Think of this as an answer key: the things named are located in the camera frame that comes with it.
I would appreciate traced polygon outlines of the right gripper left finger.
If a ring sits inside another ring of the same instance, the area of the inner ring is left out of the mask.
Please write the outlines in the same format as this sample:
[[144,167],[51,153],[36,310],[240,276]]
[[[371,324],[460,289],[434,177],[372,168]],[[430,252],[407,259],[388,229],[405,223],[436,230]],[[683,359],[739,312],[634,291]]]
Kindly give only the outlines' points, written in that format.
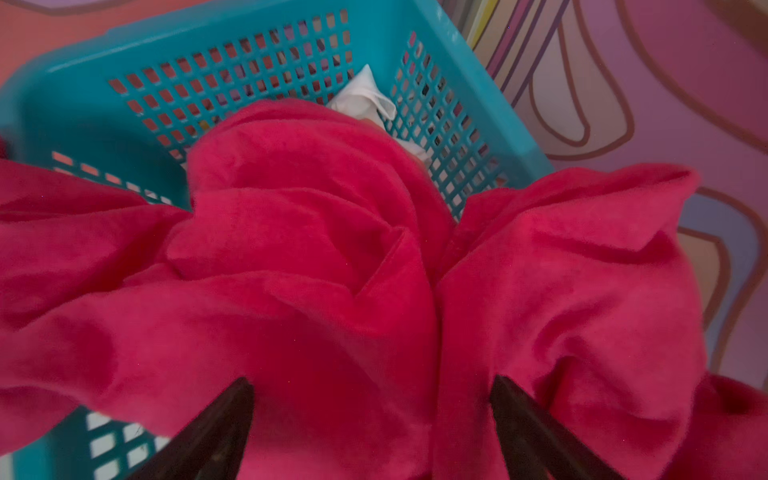
[[254,389],[234,381],[157,454],[134,480],[234,480],[243,459],[254,413]]

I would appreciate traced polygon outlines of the teal plastic basket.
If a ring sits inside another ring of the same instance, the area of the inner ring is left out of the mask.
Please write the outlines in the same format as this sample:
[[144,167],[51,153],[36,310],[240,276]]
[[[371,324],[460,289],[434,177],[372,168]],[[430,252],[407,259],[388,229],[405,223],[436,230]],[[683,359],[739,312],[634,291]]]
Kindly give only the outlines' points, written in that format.
[[325,103],[365,65],[400,107],[387,130],[426,150],[454,215],[551,172],[433,1],[222,1],[119,27],[18,70],[1,129],[14,160],[186,208],[208,128],[261,99]]

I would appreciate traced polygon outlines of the magenta t shirt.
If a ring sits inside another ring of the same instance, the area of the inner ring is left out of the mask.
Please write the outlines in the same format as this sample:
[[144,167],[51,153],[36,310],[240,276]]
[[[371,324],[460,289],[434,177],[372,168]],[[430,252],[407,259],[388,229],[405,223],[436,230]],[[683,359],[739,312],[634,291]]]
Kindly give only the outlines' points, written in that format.
[[763,479],[767,398],[705,367],[695,172],[568,169],[451,216],[379,129],[260,101],[193,210],[1,164],[1,449],[75,408],[170,436],[239,377],[245,479],[500,479],[515,381],[629,479]]

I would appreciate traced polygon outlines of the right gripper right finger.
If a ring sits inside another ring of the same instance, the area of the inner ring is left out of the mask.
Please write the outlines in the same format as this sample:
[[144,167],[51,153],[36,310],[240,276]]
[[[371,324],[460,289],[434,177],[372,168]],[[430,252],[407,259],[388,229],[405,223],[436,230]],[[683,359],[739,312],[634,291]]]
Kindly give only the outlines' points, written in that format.
[[510,378],[494,378],[490,404],[511,479],[621,478]]

